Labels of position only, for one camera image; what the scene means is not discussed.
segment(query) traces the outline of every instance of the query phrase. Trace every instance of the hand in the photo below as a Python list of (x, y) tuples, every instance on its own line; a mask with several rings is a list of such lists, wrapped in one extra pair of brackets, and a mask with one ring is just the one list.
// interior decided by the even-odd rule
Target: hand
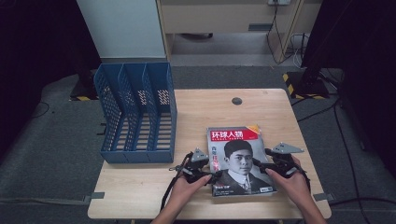
[[(300, 161), (297, 158), (294, 156), (292, 156), (292, 158), (296, 164), (301, 166)], [(300, 172), (294, 172), (290, 178), (284, 178), (271, 169), (266, 169), (265, 171), (286, 191), (294, 203), (297, 204), (307, 197), (311, 198), (311, 193), (306, 185), (305, 178)]]
[[(301, 166), (297, 158), (293, 157), (293, 160), (296, 164)], [(326, 220), (323, 218), (323, 215), (312, 199), (311, 192), (306, 185), (304, 176), (299, 171), (294, 172), (290, 178), (284, 178), (271, 169), (265, 169), (265, 172), (286, 191), (290, 199), (297, 205), (305, 219), (305, 223), (326, 223)]]
[(211, 178), (211, 175), (201, 177), (194, 183), (189, 184), (186, 177), (182, 175), (175, 183), (172, 188), (171, 196), (169, 197), (168, 203), (176, 203), (184, 206), (192, 197), (192, 195), (204, 186)]
[(192, 195), (205, 185), (211, 178), (211, 175), (201, 177), (194, 183), (189, 184), (184, 175), (182, 175), (172, 187), (171, 196), (169, 197), (168, 203), (163, 208), (158, 216), (152, 220), (151, 224), (161, 223), (170, 224), (173, 223), (181, 209), (190, 200)]

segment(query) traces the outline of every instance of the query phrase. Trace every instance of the power outlet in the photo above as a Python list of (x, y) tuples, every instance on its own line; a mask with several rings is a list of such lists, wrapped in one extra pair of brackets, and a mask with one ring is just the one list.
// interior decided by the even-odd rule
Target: power outlet
[(268, 0), (268, 5), (274, 6), (275, 4), (278, 6), (287, 6), (290, 5), (290, 0)]

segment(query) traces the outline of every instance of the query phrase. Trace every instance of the magazine cover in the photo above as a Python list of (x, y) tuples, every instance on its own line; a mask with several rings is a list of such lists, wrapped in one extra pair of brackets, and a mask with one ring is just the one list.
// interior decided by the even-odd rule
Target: magazine cover
[(269, 162), (258, 125), (207, 128), (210, 171), (221, 172), (212, 185), (213, 197), (268, 195), (276, 191), (274, 181), (262, 174), (252, 158)]

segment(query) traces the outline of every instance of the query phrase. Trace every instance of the man in suit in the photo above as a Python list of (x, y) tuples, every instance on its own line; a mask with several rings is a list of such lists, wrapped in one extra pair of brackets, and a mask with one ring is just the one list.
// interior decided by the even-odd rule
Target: man in suit
[(244, 195), (260, 193), (271, 185), (250, 173), (253, 167), (251, 144), (232, 140), (224, 146), (224, 160), (229, 169), (223, 170), (214, 186), (215, 195)]

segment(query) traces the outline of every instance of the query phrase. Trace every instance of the blue file organizer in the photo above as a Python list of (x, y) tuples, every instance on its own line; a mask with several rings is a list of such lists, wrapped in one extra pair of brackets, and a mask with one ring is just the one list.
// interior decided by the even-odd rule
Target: blue file organizer
[(177, 106), (169, 63), (103, 63), (94, 84), (108, 163), (173, 162)]

